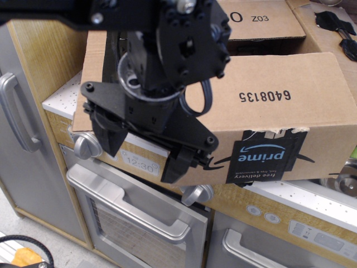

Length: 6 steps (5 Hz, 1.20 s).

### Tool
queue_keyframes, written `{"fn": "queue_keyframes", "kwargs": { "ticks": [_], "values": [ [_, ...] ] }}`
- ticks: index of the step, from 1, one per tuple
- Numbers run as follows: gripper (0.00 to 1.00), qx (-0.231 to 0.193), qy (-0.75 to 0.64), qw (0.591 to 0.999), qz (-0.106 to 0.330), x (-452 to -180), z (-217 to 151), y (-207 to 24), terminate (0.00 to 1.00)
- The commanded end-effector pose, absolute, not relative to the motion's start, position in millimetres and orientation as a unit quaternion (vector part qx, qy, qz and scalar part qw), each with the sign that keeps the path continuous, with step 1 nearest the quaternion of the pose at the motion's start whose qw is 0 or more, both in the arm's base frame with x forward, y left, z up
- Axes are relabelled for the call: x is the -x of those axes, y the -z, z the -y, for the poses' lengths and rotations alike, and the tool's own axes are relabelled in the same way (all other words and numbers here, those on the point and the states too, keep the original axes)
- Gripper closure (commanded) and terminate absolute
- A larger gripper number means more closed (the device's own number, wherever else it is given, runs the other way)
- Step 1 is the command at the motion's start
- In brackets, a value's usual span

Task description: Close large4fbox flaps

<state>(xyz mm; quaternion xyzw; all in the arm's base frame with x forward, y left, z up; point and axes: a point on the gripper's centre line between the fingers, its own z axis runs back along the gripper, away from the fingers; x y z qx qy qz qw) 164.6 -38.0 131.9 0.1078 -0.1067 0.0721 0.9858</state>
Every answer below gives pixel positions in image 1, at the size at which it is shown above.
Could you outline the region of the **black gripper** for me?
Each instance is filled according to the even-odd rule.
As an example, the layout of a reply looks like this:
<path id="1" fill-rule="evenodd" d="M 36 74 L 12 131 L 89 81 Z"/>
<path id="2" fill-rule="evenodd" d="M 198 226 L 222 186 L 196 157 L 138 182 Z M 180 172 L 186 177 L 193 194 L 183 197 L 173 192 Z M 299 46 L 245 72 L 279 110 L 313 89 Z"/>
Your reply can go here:
<path id="1" fill-rule="evenodd" d="M 85 82 L 80 92 L 87 100 L 83 108 L 94 134 L 110 156 L 117 154 L 128 133 L 170 151 L 163 183 L 175 183 L 189 168 L 207 164 L 208 154 L 218 147 L 218 138 L 177 100 L 145 102 L 115 83 Z"/>

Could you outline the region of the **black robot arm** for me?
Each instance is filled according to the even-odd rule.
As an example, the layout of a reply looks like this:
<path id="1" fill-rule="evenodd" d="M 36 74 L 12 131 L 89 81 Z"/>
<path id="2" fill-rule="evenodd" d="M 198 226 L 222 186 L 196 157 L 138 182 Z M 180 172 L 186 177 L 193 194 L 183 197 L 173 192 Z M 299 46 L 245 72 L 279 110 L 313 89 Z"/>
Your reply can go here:
<path id="1" fill-rule="evenodd" d="M 213 103 L 210 79 L 222 78 L 230 61 L 231 29 L 217 1 L 2 1 L 1 23 L 12 19 L 113 34 L 116 81 L 81 86 L 84 112 L 109 155 L 129 133 L 168 149 L 164 183 L 209 162 L 219 141 L 198 117 Z"/>

